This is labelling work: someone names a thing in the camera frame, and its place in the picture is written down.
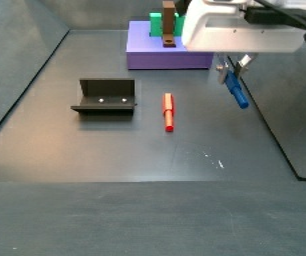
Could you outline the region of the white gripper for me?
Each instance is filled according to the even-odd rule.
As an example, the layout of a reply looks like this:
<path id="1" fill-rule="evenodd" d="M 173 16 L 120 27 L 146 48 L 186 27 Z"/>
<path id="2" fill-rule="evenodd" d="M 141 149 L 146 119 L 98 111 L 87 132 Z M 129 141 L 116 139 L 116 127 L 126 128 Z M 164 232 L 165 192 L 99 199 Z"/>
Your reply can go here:
<path id="1" fill-rule="evenodd" d="M 304 31 L 285 25 L 253 25 L 244 20 L 248 7 L 260 7 L 254 0 L 192 0 L 184 19 L 181 42 L 190 52 L 248 53 L 236 62 L 237 78 L 248 71 L 257 53 L 295 52 Z M 216 54 L 217 82 L 224 83 L 229 65 L 226 55 Z"/>

